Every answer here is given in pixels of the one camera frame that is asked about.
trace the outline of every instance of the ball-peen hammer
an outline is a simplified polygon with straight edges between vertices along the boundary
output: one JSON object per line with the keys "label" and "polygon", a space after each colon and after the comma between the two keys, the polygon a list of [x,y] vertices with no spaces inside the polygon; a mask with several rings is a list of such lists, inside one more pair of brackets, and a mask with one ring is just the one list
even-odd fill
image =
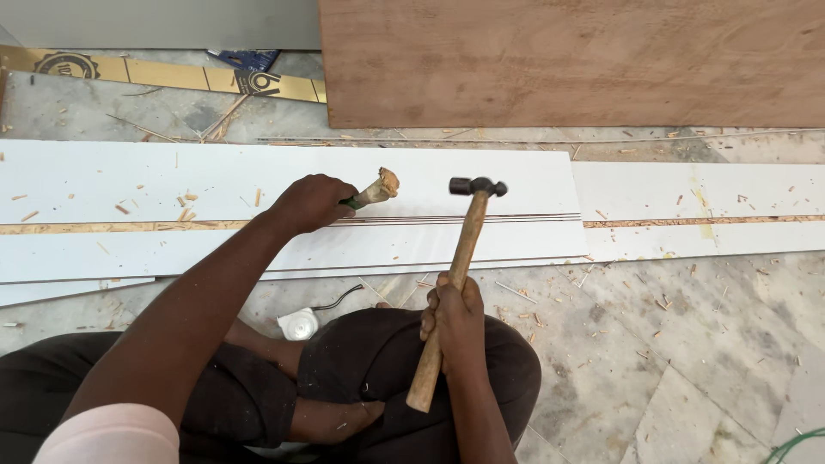
{"label": "ball-peen hammer", "polygon": [[[464,281],[467,279],[470,260],[473,259],[475,244],[479,240],[481,226],[487,214],[487,200],[493,195],[504,196],[507,186],[504,183],[493,183],[489,178],[452,178],[450,179],[450,193],[453,195],[472,195],[464,225],[461,227],[461,236],[458,246],[455,247],[453,263],[448,275],[450,284],[459,292],[464,290]],[[418,361],[415,377],[412,379],[410,391],[407,393],[407,405],[421,412],[430,411],[432,394],[436,389],[438,373],[441,371],[441,345],[438,342],[438,325],[427,336],[424,352]]]}

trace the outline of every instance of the concrete floor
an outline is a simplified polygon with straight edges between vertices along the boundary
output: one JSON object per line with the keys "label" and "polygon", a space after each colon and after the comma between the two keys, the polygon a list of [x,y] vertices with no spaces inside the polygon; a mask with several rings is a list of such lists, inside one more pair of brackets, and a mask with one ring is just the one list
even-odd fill
{"label": "concrete floor", "polygon": [[[223,65],[200,51],[129,53],[136,59]],[[274,71],[323,77],[320,55],[311,53],[284,53]],[[31,85],[30,74],[12,73],[0,116],[0,123],[12,129],[0,136],[121,141],[144,137],[106,116],[109,113],[167,136],[195,138],[237,98],[172,88],[125,95],[152,89],[42,75]],[[331,130],[324,105],[264,97],[248,99],[230,120],[225,139],[234,143],[258,143],[262,137],[326,137],[333,144],[388,148],[572,151],[570,144],[558,142],[626,140],[583,144],[577,160],[825,163],[821,132],[634,142],[674,130],[695,135],[699,129],[707,134],[720,129]],[[352,135],[356,141],[340,135]],[[423,139],[443,140],[419,141]],[[620,149],[636,151],[621,154]],[[693,264],[697,270],[691,276]],[[760,274],[756,268],[770,273]],[[481,284],[488,314],[503,315],[526,337],[535,333],[533,346],[542,362],[544,384],[517,450],[522,463],[756,463],[772,446],[796,435],[796,428],[807,432],[825,425],[819,388],[825,380],[824,252],[511,268],[471,275]],[[585,275],[588,279],[581,287],[570,282],[575,277],[580,282]],[[334,301],[357,283],[368,289],[327,311],[323,322],[379,301],[421,309],[428,287],[416,280],[432,282],[434,277],[262,282],[241,317],[277,337],[276,316]],[[527,288],[539,304],[502,290],[495,281]],[[0,310],[0,322],[25,324],[20,329],[2,328],[0,353],[56,334],[106,326],[123,329],[169,282]],[[630,288],[623,282],[630,282]],[[662,294],[673,301],[668,312],[655,303]],[[532,318],[518,317],[525,313],[538,314],[544,327]],[[812,440],[798,446],[786,461],[820,462],[817,457],[823,452],[823,443]]]}

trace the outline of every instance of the green wire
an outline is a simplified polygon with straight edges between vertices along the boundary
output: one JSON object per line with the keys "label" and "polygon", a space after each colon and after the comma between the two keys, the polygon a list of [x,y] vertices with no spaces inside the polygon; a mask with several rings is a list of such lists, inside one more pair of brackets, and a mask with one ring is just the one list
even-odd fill
{"label": "green wire", "polygon": [[782,463],[783,460],[785,459],[785,456],[788,455],[788,453],[790,452],[791,449],[793,449],[793,447],[795,447],[796,445],[800,444],[801,442],[807,440],[808,438],[813,438],[813,437],[825,437],[825,428],[817,428],[816,430],[812,430],[808,433],[803,433],[803,434],[799,435],[798,437],[794,437],[791,440],[788,440],[782,446],[780,446],[777,449],[773,450],[771,455],[768,456],[768,458],[765,460],[765,464],[771,464],[771,459],[775,458],[780,453],[782,453],[781,456],[779,456],[779,458],[777,458],[777,460],[774,464]]}

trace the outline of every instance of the black cord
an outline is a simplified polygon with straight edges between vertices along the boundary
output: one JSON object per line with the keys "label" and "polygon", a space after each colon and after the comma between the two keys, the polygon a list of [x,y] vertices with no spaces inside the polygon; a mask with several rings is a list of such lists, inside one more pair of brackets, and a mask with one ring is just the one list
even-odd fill
{"label": "black cord", "polygon": [[313,308],[312,308],[312,310],[313,310],[313,311],[320,311],[320,310],[331,310],[331,309],[332,309],[332,308],[334,308],[335,306],[338,306],[338,303],[340,303],[340,302],[341,302],[341,300],[343,300],[343,299],[344,299],[344,296],[347,296],[347,295],[349,295],[350,293],[352,293],[352,292],[354,292],[354,291],[356,291],[356,290],[361,290],[362,288],[364,288],[364,286],[363,286],[363,285],[361,285],[361,284],[358,284],[358,285],[354,286],[353,288],[351,288],[351,289],[347,290],[347,291],[346,291],[343,295],[341,295],[341,297],[340,297],[340,298],[338,298],[338,301],[336,301],[336,302],[332,303],[331,305],[326,305],[326,306],[315,306],[315,307],[313,307]]}

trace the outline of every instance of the pink sleeve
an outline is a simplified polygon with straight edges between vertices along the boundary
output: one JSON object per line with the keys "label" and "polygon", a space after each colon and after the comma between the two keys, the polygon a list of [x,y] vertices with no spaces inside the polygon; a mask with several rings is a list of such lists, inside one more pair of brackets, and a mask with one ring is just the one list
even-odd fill
{"label": "pink sleeve", "polygon": [[177,428],[164,413],[146,405],[106,405],[58,426],[34,464],[177,464],[178,445]]}

